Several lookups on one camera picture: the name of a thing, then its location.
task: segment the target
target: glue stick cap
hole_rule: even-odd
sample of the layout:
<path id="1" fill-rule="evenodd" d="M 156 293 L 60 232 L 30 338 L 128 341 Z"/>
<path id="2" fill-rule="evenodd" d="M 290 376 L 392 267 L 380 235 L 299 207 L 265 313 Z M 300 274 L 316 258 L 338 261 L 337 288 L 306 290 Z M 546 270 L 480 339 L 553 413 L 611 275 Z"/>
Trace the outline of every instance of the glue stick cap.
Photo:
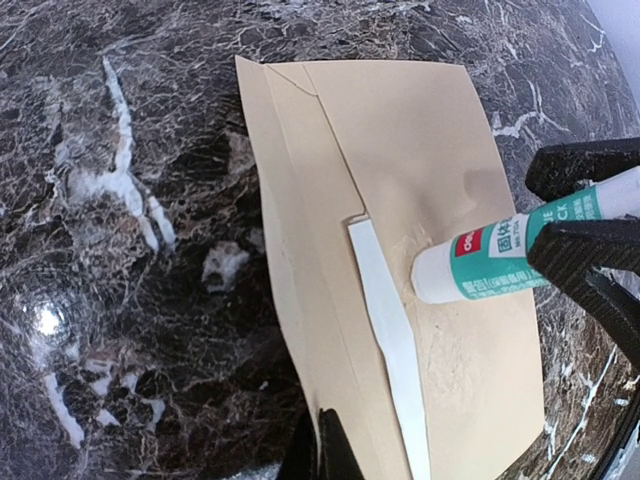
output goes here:
<path id="1" fill-rule="evenodd" d="M 420 300 L 439 304 L 465 300 L 451 270 L 451 241 L 428 248 L 413 262 L 411 283 Z"/>

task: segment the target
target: white adhesive strip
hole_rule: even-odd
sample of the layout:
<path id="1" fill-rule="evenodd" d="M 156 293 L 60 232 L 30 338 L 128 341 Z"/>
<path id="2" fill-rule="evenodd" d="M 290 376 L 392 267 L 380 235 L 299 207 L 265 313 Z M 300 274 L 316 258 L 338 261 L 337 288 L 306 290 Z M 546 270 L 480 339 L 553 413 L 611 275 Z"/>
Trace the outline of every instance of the white adhesive strip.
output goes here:
<path id="1" fill-rule="evenodd" d="M 413 330 L 370 219 L 349 225 L 369 318 L 384 355 L 411 475 L 430 480 L 429 445 Z"/>

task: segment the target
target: glue stick label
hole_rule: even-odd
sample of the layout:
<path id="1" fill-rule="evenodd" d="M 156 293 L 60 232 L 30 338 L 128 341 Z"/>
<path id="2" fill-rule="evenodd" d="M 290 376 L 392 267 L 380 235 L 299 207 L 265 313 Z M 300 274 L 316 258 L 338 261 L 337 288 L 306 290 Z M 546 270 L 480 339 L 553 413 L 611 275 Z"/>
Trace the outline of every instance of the glue stick label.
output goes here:
<path id="1" fill-rule="evenodd" d="M 527 251 L 550 222 L 600 220 L 596 188 L 548 203 L 455 238 L 451 270 L 460 292 L 471 300 L 546 285 L 527 262 Z"/>

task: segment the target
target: black marble countertop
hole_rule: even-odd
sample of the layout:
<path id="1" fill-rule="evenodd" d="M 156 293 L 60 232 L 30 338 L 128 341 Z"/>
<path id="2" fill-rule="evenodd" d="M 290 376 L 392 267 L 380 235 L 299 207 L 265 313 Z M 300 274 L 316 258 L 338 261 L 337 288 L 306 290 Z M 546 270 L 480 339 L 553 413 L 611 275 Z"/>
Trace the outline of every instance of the black marble countertop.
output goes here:
<path id="1" fill-rule="evenodd" d="M 0 478 L 273 478 L 304 404 L 235 54 L 465 65 L 519 210 L 539 147 L 640 133 L 584 0 L 0 2 Z M 637 372 L 536 299 L 547 424 L 503 478 L 585 479 Z"/>

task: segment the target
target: beige envelope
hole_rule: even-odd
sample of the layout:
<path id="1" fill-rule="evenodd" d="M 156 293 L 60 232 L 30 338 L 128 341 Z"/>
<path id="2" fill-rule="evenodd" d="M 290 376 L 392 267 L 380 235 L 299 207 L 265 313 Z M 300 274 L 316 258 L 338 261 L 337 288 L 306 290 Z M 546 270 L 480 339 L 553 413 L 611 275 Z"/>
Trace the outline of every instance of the beige envelope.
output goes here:
<path id="1" fill-rule="evenodd" d="M 346 227 L 367 213 L 415 332 L 432 478 L 494 479 L 544 422 L 533 296 L 431 306 L 409 279 L 421 249 L 514 213 L 465 69 L 236 63 L 273 295 L 309 408 L 337 410 L 367 480 L 411 478 Z"/>

